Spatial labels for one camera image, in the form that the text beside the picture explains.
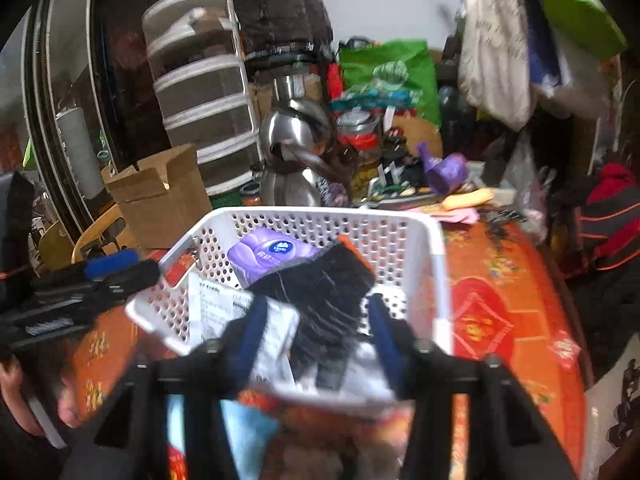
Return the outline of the person's left hand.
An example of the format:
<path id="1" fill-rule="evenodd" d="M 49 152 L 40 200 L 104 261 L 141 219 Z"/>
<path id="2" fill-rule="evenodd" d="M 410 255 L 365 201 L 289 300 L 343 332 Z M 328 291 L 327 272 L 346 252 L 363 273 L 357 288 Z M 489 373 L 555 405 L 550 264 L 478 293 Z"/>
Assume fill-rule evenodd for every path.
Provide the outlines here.
<path id="1" fill-rule="evenodd" d="M 52 436 L 57 420 L 68 428 L 80 426 L 75 386 L 75 376 L 69 370 L 62 370 L 53 387 L 56 411 L 53 416 L 33 393 L 27 393 L 25 375 L 17 359 L 9 358 L 1 363 L 2 400 L 17 425 L 36 437 Z"/>

